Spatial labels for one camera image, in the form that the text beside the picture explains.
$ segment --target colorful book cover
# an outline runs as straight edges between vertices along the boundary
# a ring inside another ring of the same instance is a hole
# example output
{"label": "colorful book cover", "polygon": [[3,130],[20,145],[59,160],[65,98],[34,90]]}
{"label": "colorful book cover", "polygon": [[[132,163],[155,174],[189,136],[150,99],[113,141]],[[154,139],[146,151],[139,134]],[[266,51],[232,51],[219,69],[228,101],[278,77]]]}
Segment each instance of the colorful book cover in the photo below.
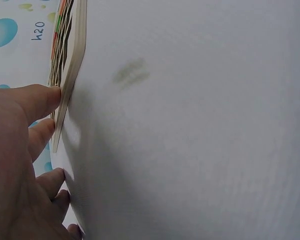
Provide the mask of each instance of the colorful book cover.
{"label": "colorful book cover", "polygon": [[[58,0],[0,0],[1,89],[47,84],[58,5]],[[51,169],[47,145],[34,170],[38,176]]]}

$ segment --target hand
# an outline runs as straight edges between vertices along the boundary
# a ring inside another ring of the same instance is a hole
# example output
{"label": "hand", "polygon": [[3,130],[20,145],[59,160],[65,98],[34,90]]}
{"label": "hand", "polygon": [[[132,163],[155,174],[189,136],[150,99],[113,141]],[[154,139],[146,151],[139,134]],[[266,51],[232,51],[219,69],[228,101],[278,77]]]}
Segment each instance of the hand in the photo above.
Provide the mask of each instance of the hand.
{"label": "hand", "polygon": [[52,119],[32,128],[60,103],[58,87],[31,85],[0,89],[0,240],[80,240],[78,226],[62,225],[69,193],[60,191],[57,168],[35,177],[33,162],[55,130]]}

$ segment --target blue circle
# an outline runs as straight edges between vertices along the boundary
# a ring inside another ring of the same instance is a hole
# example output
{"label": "blue circle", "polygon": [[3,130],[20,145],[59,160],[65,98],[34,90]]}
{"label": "blue circle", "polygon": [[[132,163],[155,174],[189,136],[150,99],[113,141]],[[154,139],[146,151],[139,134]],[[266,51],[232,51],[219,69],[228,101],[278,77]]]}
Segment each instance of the blue circle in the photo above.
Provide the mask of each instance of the blue circle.
{"label": "blue circle", "polygon": [[10,43],[18,32],[18,25],[11,18],[0,19],[0,48]]}
{"label": "blue circle", "polygon": [[10,87],[7,84],[1,84],[0,89],[9,89]]}
{"label": "blue circle", "polygon": [[51,164],[50,161],[47,162],[47,163],[44,165],[44,170],[45,170],[46,172],[52,171],[52,164]]}

